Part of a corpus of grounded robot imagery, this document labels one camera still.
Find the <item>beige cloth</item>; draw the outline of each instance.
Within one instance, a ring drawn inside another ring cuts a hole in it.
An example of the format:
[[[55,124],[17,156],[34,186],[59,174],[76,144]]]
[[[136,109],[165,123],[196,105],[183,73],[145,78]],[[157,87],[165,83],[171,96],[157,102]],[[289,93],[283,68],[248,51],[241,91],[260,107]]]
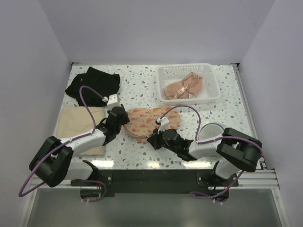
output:
[[[104,108],[89,107],[92,112],[96,124],[105,118]],[[93,121],[83,106],[69,106],[65,105],[60,113],[57,125],[57,138],[68,138],[85,133],[93,128]],[[88,151],[81,153],[81,155],[103,155],[105,147],[92,148]]]

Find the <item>glass panel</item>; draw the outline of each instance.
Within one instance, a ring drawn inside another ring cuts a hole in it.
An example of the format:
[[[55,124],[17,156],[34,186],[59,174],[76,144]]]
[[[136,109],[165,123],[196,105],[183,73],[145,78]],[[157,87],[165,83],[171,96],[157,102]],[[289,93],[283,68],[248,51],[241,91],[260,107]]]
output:
[[[230,190],[222,206],[180,194],[116,194],[87,204],[79,189],[39,189],[29,227],[279,227],[271,190]]]

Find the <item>tan fabric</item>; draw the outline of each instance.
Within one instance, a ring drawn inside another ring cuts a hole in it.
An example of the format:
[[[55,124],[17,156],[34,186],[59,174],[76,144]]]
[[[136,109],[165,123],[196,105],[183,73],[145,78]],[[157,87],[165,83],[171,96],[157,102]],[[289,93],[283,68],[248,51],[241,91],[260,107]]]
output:
[[[155,123],[158,117],[161,117],[171,107],[168,105],[159,106],[153,109],[135,108],[127,111],[130,122],[124,125],[127,133],[136,137],[138,141],[142,142],[144,138],[152,135],[155,128],[159,126]],[[169,128],[174,129],[180,125],[180,115],[177,110],[172,110],[165,117],[169,120]]]
[[[104,108],[89,107],[92,112],[96,124],[105,118]],[[63,107],[57,125],[57,138],[73,137],[85,133],[93,128],[93,122],[86,108],[83,106],[69,106]],[[81,155],[103,155],[105,147],[92,148],[88,151],[81,153]]]
[[[191,72],[183,80],[172,83],[164,88],[169,99],[194,98],[202,88],[202,77]]]

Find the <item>peach fabric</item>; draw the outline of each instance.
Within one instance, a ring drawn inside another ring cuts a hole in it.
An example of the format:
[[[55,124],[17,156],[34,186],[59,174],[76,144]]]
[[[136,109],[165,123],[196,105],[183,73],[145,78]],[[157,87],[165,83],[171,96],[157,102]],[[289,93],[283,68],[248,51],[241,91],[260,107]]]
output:
[[[149,108],[135,108],[127,111],[130,122],[124,125],[127,133],[144,142],[155,128],[159,126],[156,124],[156,119],[161,117],[171,107],[168,105],[159,106],[153,109]],[[180,115],[177,110],[172,110],[165,117],[169,120],[169,128],[174,129],[180,125]]]
[[[183,80],[172,83],[164,88],[169,99],[186,99],[196,97],[203,85],[203,78],[193,72]]]

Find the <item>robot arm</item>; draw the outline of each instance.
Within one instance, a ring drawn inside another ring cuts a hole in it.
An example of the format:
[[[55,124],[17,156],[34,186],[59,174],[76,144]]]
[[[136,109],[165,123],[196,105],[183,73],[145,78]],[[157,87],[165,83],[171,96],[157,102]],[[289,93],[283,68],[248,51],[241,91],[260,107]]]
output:
[[[167,148],[185,161],[216,156],[219,160],[214,167],[214,174],[222,179],[228,179],[240,170],[256,171],[260,156],[260,151],[256,145],[261,148],[262,143],[253,137],[215,123],[218,127],[214,136],[210,139],[194,142],[183,139],[175,129],[167,129],[168,120],[165,117],[157,119],[156,123],[160,127],[155,129],[147,139],[154,149]]]
[[[117,95],[109,97],[107,106],[108,117],[95,129],[71,138],[47,138],[31,161],[29,169],[32,171],[50,151],[65,144],[47,158],[35,174],[50,187],[55,187],[67,179],[87,179],[93,171],[92,167],[86,162],[73,163],[71,159],[86,150],[108,144],[120,133],[122,125],[129,122],[127,112],[123,105],[119,104]]]

